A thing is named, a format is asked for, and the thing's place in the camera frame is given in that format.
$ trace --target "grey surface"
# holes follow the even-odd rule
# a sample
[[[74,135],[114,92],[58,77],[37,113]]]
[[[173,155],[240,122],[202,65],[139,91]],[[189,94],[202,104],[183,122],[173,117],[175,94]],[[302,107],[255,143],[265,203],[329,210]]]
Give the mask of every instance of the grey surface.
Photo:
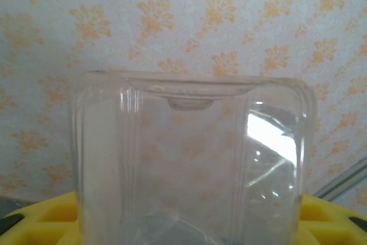
[[[5,215],[15,211],[16,209],[23,208],[31,204],[32,203],[26,201],[0,197],[0,218],[3,218]]]

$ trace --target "transparent container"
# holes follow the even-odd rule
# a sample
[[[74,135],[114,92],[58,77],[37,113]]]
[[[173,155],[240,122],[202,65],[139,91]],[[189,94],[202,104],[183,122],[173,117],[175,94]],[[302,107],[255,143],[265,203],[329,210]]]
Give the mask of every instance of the transparent container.
[[[295,79],[82,75],[70,117],[84,244],[292,244],[315,112]]]

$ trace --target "clear plastic container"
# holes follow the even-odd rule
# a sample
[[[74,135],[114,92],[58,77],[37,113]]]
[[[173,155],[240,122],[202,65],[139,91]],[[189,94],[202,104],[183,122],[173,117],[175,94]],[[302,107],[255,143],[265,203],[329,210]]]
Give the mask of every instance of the clear plastic container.
[[[70,105],[84,244],[291,244],[315,123],[294,79],[90,72]]]

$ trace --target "yellow object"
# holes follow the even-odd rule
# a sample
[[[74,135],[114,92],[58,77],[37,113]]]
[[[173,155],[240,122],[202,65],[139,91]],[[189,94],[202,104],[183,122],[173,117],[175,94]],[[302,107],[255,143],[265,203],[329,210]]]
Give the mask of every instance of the yellow object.
[[[68,193],[26,208],[24,218],[0,236],[1,245],[79,245],[77,204]],[[367,232],[349,217],[367,220],[358,213],[319,198],[304,195],[297,245],[366,245]]]

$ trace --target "plastic container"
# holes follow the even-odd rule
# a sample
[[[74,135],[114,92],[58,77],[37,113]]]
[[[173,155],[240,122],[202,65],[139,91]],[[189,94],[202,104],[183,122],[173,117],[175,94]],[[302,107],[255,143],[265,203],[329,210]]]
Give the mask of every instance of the plastic container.
[[[84,244],[291,244],[315,123],[294,79],[82,75],[70,105]]]

